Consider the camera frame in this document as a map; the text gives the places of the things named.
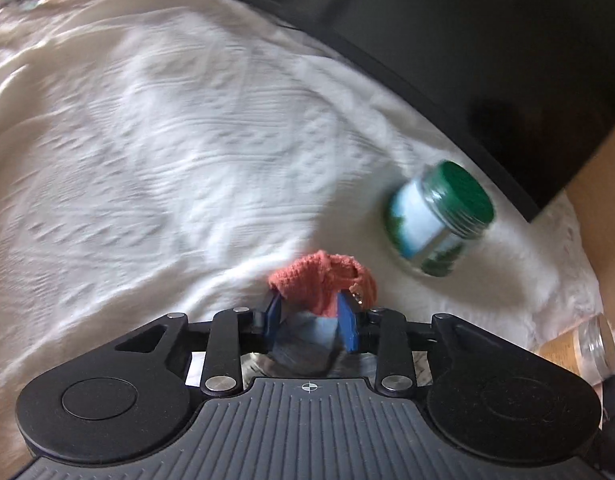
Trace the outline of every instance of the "glass jar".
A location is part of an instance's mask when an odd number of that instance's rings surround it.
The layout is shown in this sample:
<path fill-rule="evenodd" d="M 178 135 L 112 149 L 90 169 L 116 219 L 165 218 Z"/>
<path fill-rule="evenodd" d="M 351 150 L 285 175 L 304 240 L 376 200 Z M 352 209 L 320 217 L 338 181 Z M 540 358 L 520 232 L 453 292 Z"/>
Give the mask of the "glass jar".
<path fill-rule="evenodd" d="M 592 386 L 615 375 L 614 338 L 603 314 L 548 341 L 537 354 L 584 378 Z"/>
<path fill-rule="evenodd" d="M 405 184 L 385 210 L 387 235 L 411 267 L 447 276 L 494 221 L 494 206 L 466 170 L 449 160 Z"/>

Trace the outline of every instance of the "black screen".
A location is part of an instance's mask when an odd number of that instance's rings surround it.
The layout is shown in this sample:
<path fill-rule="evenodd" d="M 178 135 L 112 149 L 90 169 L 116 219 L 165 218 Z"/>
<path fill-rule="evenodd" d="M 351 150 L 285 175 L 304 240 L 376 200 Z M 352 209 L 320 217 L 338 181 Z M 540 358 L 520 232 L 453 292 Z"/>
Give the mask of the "black screen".
<path fill-rule="evenodd" d="M 615 124 L 615 0 L 244 0 L 401 95 L 533 218 Z"/>

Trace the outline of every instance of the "white blanket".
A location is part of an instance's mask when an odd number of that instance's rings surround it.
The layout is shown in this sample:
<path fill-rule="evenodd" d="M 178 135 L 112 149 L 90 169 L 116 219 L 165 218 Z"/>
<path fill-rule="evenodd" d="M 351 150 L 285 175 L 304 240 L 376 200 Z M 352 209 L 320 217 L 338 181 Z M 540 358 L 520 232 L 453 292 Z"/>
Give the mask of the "white blanket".
<path fill-rule="evenodd" d="M 498 218 L 424 280 L 379 212 L 442 158 Z M 357 257 L 409 319 L 452 312 L 526 347 L 602 307 L 565 196 L 527 224 L 415 110 L 242 4 L 0 15 L 0 480 L 28 459 L 14 402 L 34 376 L 167 312 L 252 304 L 319 248 Z"/>

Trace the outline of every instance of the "pink towel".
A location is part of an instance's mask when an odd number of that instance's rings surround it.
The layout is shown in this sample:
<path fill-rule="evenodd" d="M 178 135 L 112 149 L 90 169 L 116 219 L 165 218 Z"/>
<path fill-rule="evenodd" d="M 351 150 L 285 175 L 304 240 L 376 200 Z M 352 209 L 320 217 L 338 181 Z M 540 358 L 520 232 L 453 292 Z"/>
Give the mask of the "pink towel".
<path fill-rule="evenodd" d="M 313 314 L 336 317 L 336 295 L 346 288 L 360 298 L 364 309 L 377 301 L 377 284 L 351 256 L 325 251 L 303 256 L 268 279 L 281 296 L 305 306 Z"/>

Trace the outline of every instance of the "green jar lid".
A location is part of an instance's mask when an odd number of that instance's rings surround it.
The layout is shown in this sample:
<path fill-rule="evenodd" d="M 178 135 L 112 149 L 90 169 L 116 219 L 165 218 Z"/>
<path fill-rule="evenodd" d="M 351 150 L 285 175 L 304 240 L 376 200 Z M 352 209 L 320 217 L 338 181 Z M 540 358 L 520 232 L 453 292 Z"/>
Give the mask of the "green jar lid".
<path fill-rule="evenodd" d="M 476 235 L 494 221 L 494 205 L 485 189 L 458 164 L 442 161 L 431 168 L 423 184 L 438 213 L 461 228 Z"/>

